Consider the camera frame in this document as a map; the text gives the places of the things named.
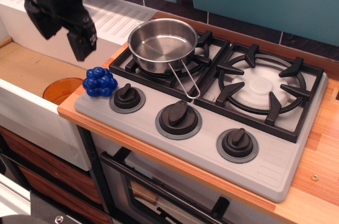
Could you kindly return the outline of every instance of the white burner cap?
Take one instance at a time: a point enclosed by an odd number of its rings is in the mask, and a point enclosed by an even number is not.
[[[245,86],[233,95],[237,101],[255,108],[268,110],[270,108],[269,92],[273,92],[282,106],[289,100],[289,93],[280,88],[287,84],[279,77],[279,71],[269,67],[256,66],[244,70],[244,75],[236,76],[232,84],[244,82]]]

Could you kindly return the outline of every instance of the stainless steel pan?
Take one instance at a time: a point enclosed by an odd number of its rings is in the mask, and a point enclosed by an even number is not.
[[[129,35],[128,47],[134,61],[144,70],[156,74],[173,73],[188,98],[197,98],[200,90],[186,65],[194,56],[198,42],[196,31],[190,25],[175,19],[156,19],[136,27]],[[186,69],[197,96],[189,96],[179,80],[178,70]]]

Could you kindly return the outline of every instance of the black burner grate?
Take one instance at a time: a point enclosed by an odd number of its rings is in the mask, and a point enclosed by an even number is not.
[[[234,52],[239,52],[243,55],[234,58]],[[233,98],[233,95],[237,91],[239,91],[245,85],[245,83],[240,82],[236,84],[224,85],[224,76],[226,74],[243,75],[244,72],[241,69],[237,68],[236,64],[240,61],[245,61],[249,67],[255,68],[257,59],[264,60],[273,65],[285,67],[286,69],[279,73],[280,77],[296,78],[296,80],[299,82],[299,87],[289,85],[280,86],[281,89],[296,98],[292,103],[285,107],[282,107],[273,92],[270,92],[270,109],[261,110],[246,106]],[[201,106],[212,112],[216,112],[225,117],[229,117],[233,120],[265,131],[274,136],[291,142],[297,142],[300,130],[307,116],[310,104],[313,99],[313,95],[318,87],[323,72],[324,70],[321,68],[304,64],[302,58],[291,60],[285,57],[280,57],[271,53],[260,51],[259,46],[255,44],[251,47],[247,47],[241,44],[234,43],[232,47],[228,50],[227,54],[225,54],[220,59],[218,64],[216,64],[216,69],[210,72],[209,78],[204,81],[204,84],[201,87],[200,97],[194,100],[194,103],[195,105]],[[315,81],[313,83],[313,86],[311,86],[310,91],[306,90],[306,82],[302,73],[311,74],[315,77]],[[204,96],[206,95],[208,89],[211,87],[212,83],[215,80],[218,80],[221,92],[215,101],[211,101],[206,99]],[[246,111],[246,113],[232,108],[231,106],[227,105],[227,102],[231,103],[233,106],[239,108],[240,110]],[[278,127],[275,124],[275,121],[280,114],[290,112],[298,106],[302,107],[303,109],[295,131],[290,131]],[[258,119],[256,116],[251,116],[249,114],[265,115],[266,119],[261,120]]]
[[[192,62],[188,65],[189,71],[196,79],[196,84],[200,89],[204,79],[207,77],[209,68],[217,63],[225,53],[228,52],[230,42],[212,36],[212,32],[206,31],[204,34],[198,33],[199,39],[197,47],[202,48],[203,54],[196,54]],[[209,46],[215,45],[220,47],[219,52],[211,60],[209,58]],[[144,71],[138,67],[132,58],[132,52],[127,48],[121,55],[119,55],[110,65],[111,73],[122,76],[139,84],[146,85],[160,92],[169,94],[171,96],[180,98],[186,101],[192,101],[186,96],[179,86],[176,86],[176,78],[174,74],[154,74]],[[185,71],[178,71],[179,78],[188,76]],[[196,89],[192,86],[186,89],[191,96],[196,95]]]

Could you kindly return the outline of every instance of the blue grapes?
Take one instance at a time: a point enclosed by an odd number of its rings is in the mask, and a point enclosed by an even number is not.
[[[113,78],[108,69],[95,67],[87,70],[86,76],[86,79],[83,81],[83,87],[91,97],[109,97],[118,86],[118,82]]]

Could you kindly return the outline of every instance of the orange cup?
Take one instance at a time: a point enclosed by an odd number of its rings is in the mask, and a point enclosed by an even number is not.
[[[65,99],[68,98],[79,86],[83,80],[81,78],[64,78],[53,82],[43,91],[42,97],[45,100],[60,105]]]

